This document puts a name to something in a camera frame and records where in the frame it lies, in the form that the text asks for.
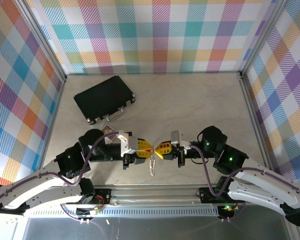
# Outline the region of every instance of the briefcase handle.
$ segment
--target briefcase handle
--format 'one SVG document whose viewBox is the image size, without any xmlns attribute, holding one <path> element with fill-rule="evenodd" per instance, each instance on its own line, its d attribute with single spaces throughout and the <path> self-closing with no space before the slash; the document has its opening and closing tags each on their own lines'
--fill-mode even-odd
<svg viewBox="0 0 300 240">
<path fill-rule="evenodd" d="M 107 120 L 108 122 L 112 122 L 112 121 L 114 121 L 114 120 L 120 118 L 123 114 L 125 114 L 125 109 L 124 109 L 124 108 L 121 108 L 121 112 L 122 112 L 121 114 L 119 114 L 118 116 L 115 116 L 115 117 L 112 118 L 112 119 L 110 119 L 109 116 L 107 116 L 107 117 L 106 117 L 106 120 Z"/>
</svg>

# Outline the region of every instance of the wire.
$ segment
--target wire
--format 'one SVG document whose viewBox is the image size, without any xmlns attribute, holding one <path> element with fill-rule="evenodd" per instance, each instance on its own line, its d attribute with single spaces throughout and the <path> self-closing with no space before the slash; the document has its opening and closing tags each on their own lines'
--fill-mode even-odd
<svg viewBox="0 0 300 240">
<path fill-rule="evenodd" d="M 191 159 L 191 162 L 193 162 L 194 164 L 198 164 L 198 165 L 202 165 L 203 163 L 202 162 L 195 162 L 192 158 Z"/>
<path fill-rule="evenodd" d="M 101 195 L 97 195 L 96 197 L 97 197 L 98 199 L 102 199 L 102 202 L 103 202 L 102 207 L 103 207 L 103 206 L 105 205 L 105 203 L 106 203 L 104 197 L 101 196 Z"/>
<path fill-rule="evenodd" d="M 101 201 L 100 201 L 100 198 L 98 198 L 98 200 L 99 200 L 99 204 L 100 204 L 100 211 L 101 211 L 103 206 L 101 206 Z"/>
<path fill-rule="evenodd" d="M 234 215 L 232 217 L 229 217 L 229 219 L 235 219 L 238 215 L 242 214 L 244 208 L 246 207 L 247 202 L 245 201 L 242 205 L 242 207 L 240 208 L 240 210 L 238 211 L 238 213 L 236 214 L 236 210 L 234 211 Z M 225 216 L 221 216 L 219 215 L 220 218 L 222 219 L 227 219 Z"/>
<path fill-rule="evenodd" d="M 88 214 L 90 213 L 90 211 L 93 211 L 95 210 L 95 208 L 91 208 L 89 210 L 86 210 L 86 209 L 82 209 L 82 208 L 76 208 L 77 211 L 80 211 L 81 213 L 79 215 L 85 215 L 85 214 Z"/>
<path fill-rule="evenodd" d="M 196 139 L 198 140 L 198 142 L 201 142 L 202 141 L 202 138 L 201 138 L 201 141 L 199 140 L 199 136 L 201 135 L 201 134 L 203 134 L 204 133 L 204 130 L 202 130 L 201 132 L 199 132 L 199 134 L 196 136 Z"/>
<path fill-rule="evenodd" d="M 97 146 L 104 138 L 110 137 L 110 136 L 113 136 L 113 135 L 117 135 L 118 133 L 119 133 L 119 132 L 115 131 L 115 132 L 110 132 L 110 133 L 104 134 L 104 135 L 102 135 L 101 137 L 99 137 L 99 138 L 94 142 L 94 144 L 92 145 L 92 147 L 91 147 L 91 149 L 90 149 L 88 155 L 87 155 L 86 158 L 85 158 L 83 167 L 82 167 L 82 169 L 81 169 L 81 171 L 80 171 L 80 174 L 79 174 L 79 177 L 78 177 L 78 179 L 77 179 L 75 182 L 70 182 L 70 181 L 68 181 L 67 179 L 65 179 L 63 176 L 60 176 L 60 175 L 58 175 L 58 174 L 55 173 L 55 172 L 44 172 L 44 173 L 39 173 L 38 176 L 32 176 L 32 177 L 29 177 L 29 178 L 27 178 L 27 179 L 25 179 L 25 180 L 22 180 L 22 181 L 18 182 L 17 184 L 12 183 L 12 187 L 10 187 L 9 189 L 7 189 L 7 190 L 5 191 L 5 193 L 2 193 L 2 194 L 0 195 L 0 199 L 3 198 L 4 196 L 7 196 L 8 193 L 11 193 L 11 192 L 12 192 L 14 189 L 16 189 L 17 187 L 19 187 L 19 186 L 21 186 L 21 185 L 23 185 L 23 184 L 25 184 L 25 183 L 27 183 L 27 182 L 29 182 L 29 181 L 31 181 L 31 180 L 34 180 L 34 179 L 37 179 L 37 178 L 41 178 L 41 177 L 43 177 L 43 176 L 53 176 L 53 177 L 57 177 L 57 178 L 61 179 L 62 181 L 64 181 L 64 182 L 65 182 L 67 185 L 69 185 L 69 186 L 72 186 L 72 187 L 77 186 L 77 185 L 80 183 L 80 181 L 81 181 L 81 179 L 82 179 L 82 176 L 84 175 L 85 169 L 86 169 L 86 167 L 87 167 L 87 165 L 88 165 L 88 163 L 89 163 L 89 160 L 90 160 L 90 158 L 91 158 L 91 156 L 92 156 L 92 153 L 93 153 L 94 149 L 96 148 L 96 146 Z"/>
<path fill-rule="evenodd" d="M 272 175 L 271 173 L 269 172 L 264 172 L 263 170 L 261 169 L 258 169 L 258 168 L 254 168 L 254 167 L 242 167 L 242 168 L 239 168 L 239 169 L 236 169 L 234 170 L 232 173 L 229 174 L 229 176 L 227 177 L 227 179 L 225 180 L 222 188 L 220 189 L 219 192 L 215 192 L 213 187 L 212 187 L 212 184 L 211 184 L 211 181 L 210 181 L 210 178 L 209 178 L 209 173 L 208 173 L 208 169 L 207 169 L 207 165 L 206 165 L 206 162 L 205 162 L 205 157 L 204 157 L 204 154 L 203 152 L 201 151 L 201 149 L 195 145 L 191 145 L 190 146 L 192 149 L 195 149 L 199 152 L 200 154 L 200 157 L 201 157 L 201 160 L 202 160 L 202 163 L 203 163 L 203 168 L 204 168 L 204 172 L 205 172 L 205 177 L 206 177 L 206 180 L 207 180 L 207 183 L 208 183 L 208 187 L 209 187 L 209 190 L 211 192 L 211 194 L 215 197 L 219 197 L 226 189 L 227 187 L 227 184 L 228 182 L 232 179 L 232 177 L 234 177 L 237 173 L 239 172 L 242 172 L 242 171 L 246 171 L 246 170 L 249 170 L 249 171 L 255 171 L 255 172 L 259 172 L 259 173 L 263 173 L 277 181 L 279 181 L 280 183 L 283 183 L 287 186 L 289 186 L 290 188 L 292 188 L 293 190 L 297 190 L 299 191 L 300 193 L 300 189 L 296 188 L 294 185 L 290 184 L 289 182 L 286 182 L 284 180 L 282 180 L 280 177 L 277 177 L 275 175 Z"/>
<path fill-rule="evenodd" d="M 77 222 L 81 222 L 78 218 L 76 218 L 76 217 L 70 215 L 69 213 L 67 213 L 67 211 L 65 210 L 64 206 L 62 206 L 62 204 L 60 204 L 60 207 L 61 207 L 62 211 L 63 211 L 66 215 L 68 215 L 68 217 L 72 218 L 73 220 L 76 220 Z"/>
</svg>

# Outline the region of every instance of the plaid wall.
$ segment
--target plaid wall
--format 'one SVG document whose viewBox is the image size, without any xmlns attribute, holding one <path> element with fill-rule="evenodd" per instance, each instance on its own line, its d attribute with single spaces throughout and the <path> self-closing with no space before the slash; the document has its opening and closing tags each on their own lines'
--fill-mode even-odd
<svg viewBox="0 0 300 240">
<path fill-rule="evenodd" d="M 290 0 L 248 73 L 275 170 L 300 182 L 300 0 Z"/>
<path fill-rule="evenodd" d="M 28 0 L 70 74 L 237 72 L 274 2 Z"/>
<path fill-rule="evenodd" d="M 61 84 L 13 0 L 0 0 L 0 184 L 36 169 Z"/>
</svg>

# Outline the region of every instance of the black mounting bracket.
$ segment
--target black mounting bracket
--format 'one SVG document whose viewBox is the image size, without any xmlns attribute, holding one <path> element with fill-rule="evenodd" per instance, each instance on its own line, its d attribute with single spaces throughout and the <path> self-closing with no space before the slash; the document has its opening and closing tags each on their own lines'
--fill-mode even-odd
<svg viewBox="0 0 300 240">
<path fill-rule="evenodd" d="M 97 196 L 101 196 L 104 199 L 104 204 L 110 204 L 111 200 L 111 189 L 110 188 L 95 188 L 95 194 L 89 204 L 99 204 L 99 199 Z"/>
<path fill-rule="evenodd" d="M 200 202 L 202 204 L 236 204 L 237 202 L 244 202 L 231 199 L 226 192 L 222 193 L 218 197 L 215 197 L 211 194 L 208 187 L 200 187 L 199 191 L 197 191 L 197 196 L 200 198 Z"/>
</svg>

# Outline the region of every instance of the tabletop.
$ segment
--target tabletop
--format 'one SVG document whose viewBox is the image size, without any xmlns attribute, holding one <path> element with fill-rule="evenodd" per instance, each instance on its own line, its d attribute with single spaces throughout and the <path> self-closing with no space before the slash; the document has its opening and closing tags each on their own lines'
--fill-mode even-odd
<svg viewBox="0 0 300 240">
<path fill-rule="evenodd" d="M 116 131 L 132 132 L 156 147 L 170 140 L 171 131 L 179 130 L 185 141 L 195 141 L 198 133 L 214 125 L 228 136 L 227 144 L 246 153 L 260 164 L 261 151 L 253 131 L 237 73 L 194 74 L 123 74 L 122 80 L 136 96 L 135 103 L 113 122 L 105 119 L 89 125 L 74 101 L 74 96 L 109 79 L 110 75 L 70 75 L 64 85 L 54 127 L 45 156 L 46 165 L 56 155 L 73 146 L 86 131 L 109 125 Z M 212 183 L 221 173 L 207 163 Z M 156 156 L 155 175 L 149 162 L 123 170 L 122 162 L 91 163 L 85 177 L 95 185 L 206 184 L 202 165 L 186 159 L 178 168 L 177 160 Z"/>
</svg>

